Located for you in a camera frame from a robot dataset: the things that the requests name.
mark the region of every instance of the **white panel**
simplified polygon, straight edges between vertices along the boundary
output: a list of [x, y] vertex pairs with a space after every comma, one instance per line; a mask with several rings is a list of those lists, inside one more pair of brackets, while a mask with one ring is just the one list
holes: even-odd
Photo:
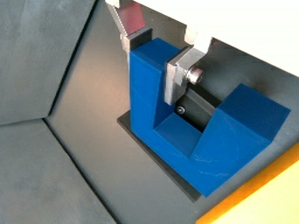
[[136, 1], [299, 76], [296, 1]]

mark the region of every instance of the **yellow edge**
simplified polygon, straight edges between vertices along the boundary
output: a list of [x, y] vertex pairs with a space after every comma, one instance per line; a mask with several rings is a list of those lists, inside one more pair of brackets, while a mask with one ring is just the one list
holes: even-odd
[[299, 143], [261, 172], [197, 219], [196, 224], [212, 223], [241, 200], [271, 181], [299, 160]]

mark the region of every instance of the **blue block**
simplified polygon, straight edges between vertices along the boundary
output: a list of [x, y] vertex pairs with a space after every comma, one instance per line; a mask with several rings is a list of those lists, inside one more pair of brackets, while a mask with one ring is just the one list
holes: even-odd
[[289, 110], [240, 84], [200, 133], [164, 103], [164, 63], [177, 52], [155, 39], [129, 53], [131, 129], [209, 196], [271, 144]]

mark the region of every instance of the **bolt head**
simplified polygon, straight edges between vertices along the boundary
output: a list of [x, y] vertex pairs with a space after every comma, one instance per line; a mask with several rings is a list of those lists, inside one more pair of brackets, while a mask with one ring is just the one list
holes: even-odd
[[176, 109], [175, 109], [176, 113], [179, 115], [183, 115], [184, 114], [184, 107], [183, 106], [179, 106]]
[[192, 66], [187, 73], [187, 81], [192, 85], [196, 85], [197, 83], [200, 83], [201, 77], [203, 77], [203, 71], [196, 66]]

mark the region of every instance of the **gray panel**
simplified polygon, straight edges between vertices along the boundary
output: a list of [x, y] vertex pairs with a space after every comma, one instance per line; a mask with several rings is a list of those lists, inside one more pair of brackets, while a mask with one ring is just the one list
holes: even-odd
[[93, 3], [0, 2], [0, 124], [48, 115]]
[[[183, 46], [183, 25], [144, 9], [153, 33]], [[244, 82], [292, 112], [273, 144], [208, 197], [192, 203], [117, 125], [129, 108], [127, 55], [107, 6], [97, 7], [84, 45], [48, 119], [97, 190], [127, 224], [192, 224], [299, 137], [299, 79], [217, 42], [201, 62], [201, 85], [223, 98]]]
[[115, 223], [42, 120], [0, 127], [0, 183], [0, 223]]
[[184, 178], [179, 175], [179, 173], [173, 170], [173, 168], [160, 159], [160, 157], [155, 154], [151, 148], [145, 145], [141, 139], [136, 136], [136, 134], [131, 130], [131, 115], [129, 111], [127, 111], [117, 119], [117, 123], [125, 130], [127, 134], [135, 139], [137, 144], [141, 146], [144, 152], [153, 159], [156, 164], [161, 167], [164, 173], [172, 179], [173, 183], [180, 187], [185, 195], [189, 197], [191, 201], [196, 201], [201, 196], [196, 189], [189, 185], [189, 183], [184, 180]]

